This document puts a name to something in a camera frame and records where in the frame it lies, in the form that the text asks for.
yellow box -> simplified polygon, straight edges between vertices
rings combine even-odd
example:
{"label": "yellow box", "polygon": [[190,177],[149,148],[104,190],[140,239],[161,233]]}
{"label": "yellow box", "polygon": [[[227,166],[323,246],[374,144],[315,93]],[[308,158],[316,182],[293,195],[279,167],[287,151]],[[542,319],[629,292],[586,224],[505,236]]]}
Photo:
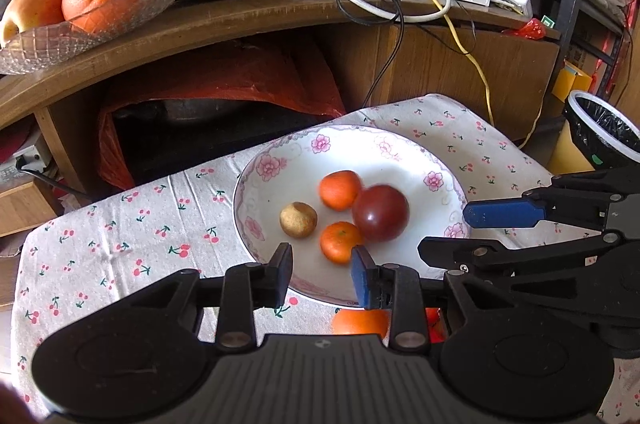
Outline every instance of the yellow box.
{"label": "yellow box", "polygon": [[564,102],[572,90],[582,90],[586,92],[590,86],[591,76],[588,76],[580,70],[580,68],[565,61],[564,68],[558,72],[558,78],[551,93]]}

potato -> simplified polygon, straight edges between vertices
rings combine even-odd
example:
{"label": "potato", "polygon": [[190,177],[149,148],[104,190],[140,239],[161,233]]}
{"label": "potato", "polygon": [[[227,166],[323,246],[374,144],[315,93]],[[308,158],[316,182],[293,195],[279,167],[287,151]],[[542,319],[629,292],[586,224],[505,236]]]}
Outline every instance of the potato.
{"label": "potato", "polygon": [[280,211],[280,227],[292,238],[308,237],[317,223],[316,210],[303,202],[292,202]]}

trash bin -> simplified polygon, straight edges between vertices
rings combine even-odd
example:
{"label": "trash bin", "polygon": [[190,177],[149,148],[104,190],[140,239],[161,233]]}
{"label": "trash bin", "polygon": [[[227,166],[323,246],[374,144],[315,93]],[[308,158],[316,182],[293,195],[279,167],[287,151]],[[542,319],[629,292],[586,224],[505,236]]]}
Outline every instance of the trash bin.
{"label": "trash bin", "polygon": [[[640,163],[640,131],[603,99],[574,90],[564,107],[565,123],[548,169],[554,175]],[[580,159],[575,149],[584,156]]]}

pink flower pattern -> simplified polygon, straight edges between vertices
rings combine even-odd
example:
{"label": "pink flower pattern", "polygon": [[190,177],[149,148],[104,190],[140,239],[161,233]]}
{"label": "pink flower pattern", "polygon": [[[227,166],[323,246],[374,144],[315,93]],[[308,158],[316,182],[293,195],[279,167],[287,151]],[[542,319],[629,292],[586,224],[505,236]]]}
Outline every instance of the pink flower pattern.
{"label": "pink flower pattern", "polygon": [[262,234],[262,227],[252,217],[248,216],[244,221],[244,226],[249,230],[256,240],[264,242],[264,235]]}
{"label": "pink flower pattern", "polygon": [[444,185],[444,180],[442,180],[442,173],[430,171],[429,174],[425,176],[424,183],[429,186],[429,191],[439,190]]}
{"label": "pink flower pattern", "polygon": [[329,151],[331,148],[329,137],[322,135],[321,133],[311,141],[311,151],[313,153],[322,153],[323,151]]}
{"label": "pink flower pattern", "polygon": [[272,157],[268,153],[261,155],[255,168],[258,175],[262,177],[264,182],[270,181],[276,177],[281,169],[286,168],[287,160],[285,158]]}
{"label": "pink flower pattern", "polygon": [[400,160],[398,152],[392,153],[394,148],[386,140],[379,142],[378,148],[380,149],[380,155],[382,155],[385,159]]}
{"label": "pink flower pattern", "polygon": [[464,238],[465,227],[461,222],[453,224],[452,226],[449,226],[444,230],[444,236],[445,238]]}

red plastic bag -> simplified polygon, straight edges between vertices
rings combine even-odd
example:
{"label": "red plastic bag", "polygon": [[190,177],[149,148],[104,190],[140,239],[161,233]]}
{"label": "red plastic bag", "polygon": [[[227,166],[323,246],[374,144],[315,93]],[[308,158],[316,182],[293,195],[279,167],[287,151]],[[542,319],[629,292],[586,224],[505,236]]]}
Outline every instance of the red plastic bag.
{"label": "red plastic bag", "polygon": [[123,190],[135,186],[112,113],[158,99],[261,100],[311,115],[345,114],[318,46],[300,33],[271,33],[183,52],[110,81],[98,117],[98,174]]}
{"label": "red plastic bag", "polygon": [[518,30],[507,29],[503,30],[502,33],[527,39],[542,39],[546,36],[546,28],[539,19],[534,18]]}

